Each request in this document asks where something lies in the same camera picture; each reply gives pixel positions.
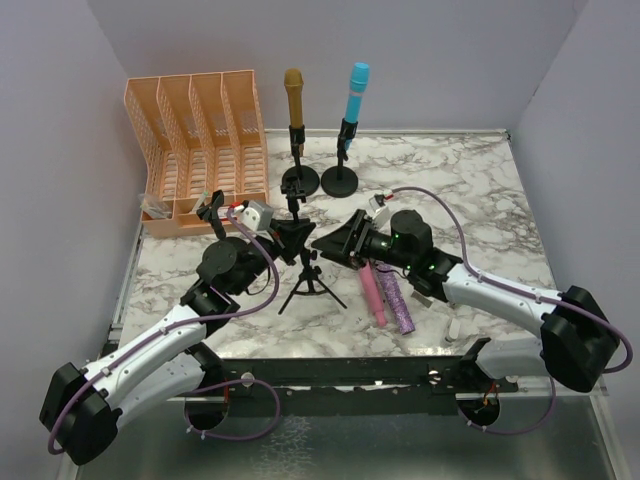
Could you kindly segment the pink microphone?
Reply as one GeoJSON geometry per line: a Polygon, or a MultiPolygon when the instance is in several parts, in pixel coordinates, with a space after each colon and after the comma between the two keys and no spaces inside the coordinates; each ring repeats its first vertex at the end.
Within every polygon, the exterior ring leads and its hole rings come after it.
{"type": "Polygon", "coordinates": [[[368,307],[376,320],[377,326],[384,328],[387,325],[384,304],[380,296],[376,277],[369,263],[366,263],[359,270],[359,278],[368,307]]]}

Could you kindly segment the black mini tripod stand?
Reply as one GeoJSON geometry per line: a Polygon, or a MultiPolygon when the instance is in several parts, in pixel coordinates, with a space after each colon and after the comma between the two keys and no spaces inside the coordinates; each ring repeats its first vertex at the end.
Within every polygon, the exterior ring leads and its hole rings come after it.
{"type": "MultiPolygon", "coordinates": [[[[292,214],[291,220],[302,219],[299,217],[300,204],[305,203],[307,196],[295,183],[288,183],[280,186],[281,193],[287,201],[287,208],[292,214]]],[[[320,279],[322,270],[319,266],[312,265],[317,259],[318,252],[309,249],[306,245],[302,252],[298,255],[301,260],[302,270],[298,275],[295,286],[289,292],[283,305],[280,307],[278,314],[282,315],[293,299],[294,296],[312,297],[329,294],[342,308],[346,309],[346,304],[320,279]]]]}

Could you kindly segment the black mic stand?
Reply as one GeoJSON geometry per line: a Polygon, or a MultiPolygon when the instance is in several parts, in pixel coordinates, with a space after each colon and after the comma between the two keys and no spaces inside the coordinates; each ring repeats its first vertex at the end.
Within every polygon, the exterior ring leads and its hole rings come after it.
{"type": "Polygon", "coordinates": [[[346,198],[354,194],[358,188],[357,174],[345,166],[348,161],[348,145],[355,138],[357,122],[341,121],[337,137],[337,165],[328,168],[321,176],[321,187],[333,198],[346,198]]]}
{"type": "Polygon", "coordinates": [[[311,167],[301,163],[305,143],[305,127],[289,126],[291,155],[294,166],[282,175],[281,185],[295,182],[306,196],[314,194],[320,187],[320,177],[311,167]]]}
{"type": "Polygon", "coordinates": [[[224,193],[222,190],[216,190],[212,199],[208,204],[203,204],[196,210],[198,218],[206,223],[209,223],[212,227],[217,239],[221,242],[231,244],[231,241],[227,239],[227,233],[223,227],[222,221],[219,217],[218,211],[224,204],[224,193]]]}

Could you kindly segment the gold microphone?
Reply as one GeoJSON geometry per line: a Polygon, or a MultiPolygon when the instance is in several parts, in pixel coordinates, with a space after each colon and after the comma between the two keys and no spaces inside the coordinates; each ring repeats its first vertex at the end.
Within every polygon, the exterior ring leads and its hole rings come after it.
{"type": "Polygon", "coordinates": [[[297,68],[290,68],[284,74],[284,86],[288,98],[289,131],[293,145],[298,146],[299,154],[304,153],[305,125],[303,119],[302,89],[304,81],[297,68]]]}

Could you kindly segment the blue microphone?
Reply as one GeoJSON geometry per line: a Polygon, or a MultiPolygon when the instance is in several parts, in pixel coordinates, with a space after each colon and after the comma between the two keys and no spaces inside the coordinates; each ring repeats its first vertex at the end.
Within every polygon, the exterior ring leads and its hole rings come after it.
{"type": "Polygon", "coordinates": [[[352,140],[355,138],[361,104],[369,82],[369,75],[370,67],[368,64],[362,62],[356,62],[354,64],[349,79],[349,94],[340,133],[344,151],[349,149],[352,140]]]}

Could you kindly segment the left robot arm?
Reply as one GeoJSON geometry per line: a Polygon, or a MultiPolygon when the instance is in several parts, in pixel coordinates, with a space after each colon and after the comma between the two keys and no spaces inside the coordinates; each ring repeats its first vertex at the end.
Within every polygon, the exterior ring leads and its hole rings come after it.
{"type": "Polygon", "coordinates": [[[50,454],[76,465],[101,455],[119,430],[149,408],[181,395],[228,392],[241,379],[228,377],[222,360],[204,341],[231,319],[250,316],[274,301],[243,310],[235,296],[263,273],[280,279],[276,260],[288,265],[301,254],[316,225],[308,218],[263,222],[257,215],[228,213],[239,237],[210,244],[197,279],[156,324],[113,352],[53,374],[39,414],[50,454]]]}

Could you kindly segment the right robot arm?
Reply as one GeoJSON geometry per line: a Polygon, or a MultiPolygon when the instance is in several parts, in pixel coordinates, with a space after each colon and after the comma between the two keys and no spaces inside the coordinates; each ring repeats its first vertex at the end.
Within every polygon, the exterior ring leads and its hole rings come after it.
{"type": "Polygon", "coordinates": [[[430,226],[414,210],[393,214],[390,227],[389,234],[380,232],[358,210],[312,246],[352,269],[367,260],[397,267],[425,297],[476,308],[528,331],[527,338],[490,340],[480,348],[475,363],[487,377],[550,376],[576,392],[593,389],[620,339],[590,292],[577,286],[538,289],[473,273],[461,258],[434,247],[430,226]]]}

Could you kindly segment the green capped tube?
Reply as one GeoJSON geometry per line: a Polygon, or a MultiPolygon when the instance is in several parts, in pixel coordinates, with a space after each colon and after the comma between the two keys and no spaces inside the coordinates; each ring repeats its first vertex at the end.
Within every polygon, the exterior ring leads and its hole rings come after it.
{"type": "Polygon", "coordinates": [[[203,191],[198,197],[197,205],[202,205],[206,201],[208,195],[209,193],[207,191],[203,191]]]}

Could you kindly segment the white red small box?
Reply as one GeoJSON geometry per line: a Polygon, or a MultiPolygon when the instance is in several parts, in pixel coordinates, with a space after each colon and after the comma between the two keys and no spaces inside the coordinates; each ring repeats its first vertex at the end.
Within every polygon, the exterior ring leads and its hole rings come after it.
{"type": "Polygon", "coordinates": [[[430,298],[420,294],[417,291],[414,291],[411,294],[411,297],[414,298],[416,301],[420,302],[425,308],[430,308],[431,305],[433,304],[433,301],[430,298]]]}

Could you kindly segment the purple glitter microphone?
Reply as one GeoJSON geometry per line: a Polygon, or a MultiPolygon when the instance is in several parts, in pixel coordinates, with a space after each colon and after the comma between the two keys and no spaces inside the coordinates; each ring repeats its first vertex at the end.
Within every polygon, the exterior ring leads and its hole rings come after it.
{"type": "Polygon", "coordinates": [[[396,271],[387,264],[380,264],[376,266],[376,273],[399,332],[402,335],[414,332],[415,325],[396,279],[396,271]]]}

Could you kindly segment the clear plastic bag of parts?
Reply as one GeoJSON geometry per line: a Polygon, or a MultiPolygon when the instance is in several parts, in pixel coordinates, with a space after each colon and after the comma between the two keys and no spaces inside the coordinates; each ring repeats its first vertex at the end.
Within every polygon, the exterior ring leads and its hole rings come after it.
{"type": "Polygon", "coordinates": [[[156,195],[143,193],[138,196],[140,210],[151,219],[169,219],[172,216],[172,208],[156,195]]]}

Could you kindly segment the orange plastic file organizer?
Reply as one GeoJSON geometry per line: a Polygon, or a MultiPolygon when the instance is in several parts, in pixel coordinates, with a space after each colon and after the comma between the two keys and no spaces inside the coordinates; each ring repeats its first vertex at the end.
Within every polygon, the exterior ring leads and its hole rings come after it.
{"type": "Polygon", "coordinates": [[[209,234],[196,210],[222,190],[226,203],[269,199],[268,151],[252,70],[139,77],[124,103],[147,167],[147,194],[172,208],[141,223],[154,238],[209,234]],[[209,193],[202,205],[199,195],[209,193]]]}

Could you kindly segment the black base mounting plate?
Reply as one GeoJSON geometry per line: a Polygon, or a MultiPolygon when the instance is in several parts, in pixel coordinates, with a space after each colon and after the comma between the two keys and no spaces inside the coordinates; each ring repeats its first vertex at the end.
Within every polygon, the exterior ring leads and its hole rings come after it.
{"type": "Polygon", "coordinates": [[[209,372],[182,395],[203,412],[259,416],[274,411],[274,389],[284,416],[455,415],[458,394],[481,400],[491,387],[518,387],[492,380],[475,355],[225,359],[206,364],[209,372]]]}

